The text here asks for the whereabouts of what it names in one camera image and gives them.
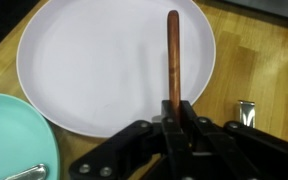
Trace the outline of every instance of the wooden stick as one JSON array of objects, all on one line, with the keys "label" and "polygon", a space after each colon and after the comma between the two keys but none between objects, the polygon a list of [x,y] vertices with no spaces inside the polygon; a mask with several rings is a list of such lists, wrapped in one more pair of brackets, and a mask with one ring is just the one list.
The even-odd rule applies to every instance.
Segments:
[{"label": "wooden stick", "polygon": [[180,123],[180,36],[179,15],[176,10],[169,12],[167,17],[168,63],[169,63],[169,94],[175,120]]}]

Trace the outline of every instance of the wooden table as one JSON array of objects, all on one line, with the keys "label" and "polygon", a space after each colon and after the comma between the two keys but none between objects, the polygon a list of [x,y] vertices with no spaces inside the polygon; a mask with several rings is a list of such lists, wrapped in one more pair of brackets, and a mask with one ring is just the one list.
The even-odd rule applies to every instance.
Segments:
[{"label": "wooden table", "polygon": [[[16,51],[22,32],[38,5],[0,43],[0,93],[27,101],[16,74]],[[288,140],[288,19],[213,0],[195,0],[214,31],[217,55],[212,78],[194,104],[199,115],[223,125],[235,119],[237,100],[256,103],[256,127]],[[104,139],[84,137],[52,123],[61,179],[71,162]],[[132,179],[143,173],[142,168]]]}]

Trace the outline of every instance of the white plate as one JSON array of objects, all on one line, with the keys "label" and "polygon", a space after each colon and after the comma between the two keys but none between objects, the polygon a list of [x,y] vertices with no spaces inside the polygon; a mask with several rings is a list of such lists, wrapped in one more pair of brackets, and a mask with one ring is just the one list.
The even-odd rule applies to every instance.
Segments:
[{"label": "white plate", "polygon": [[52,0],[21,38],[17,70],[34,107],[75,133],[109,137],[168,99],[167,14],[180,16],[182,99],[200,96],[215,43],[190,0]]}]

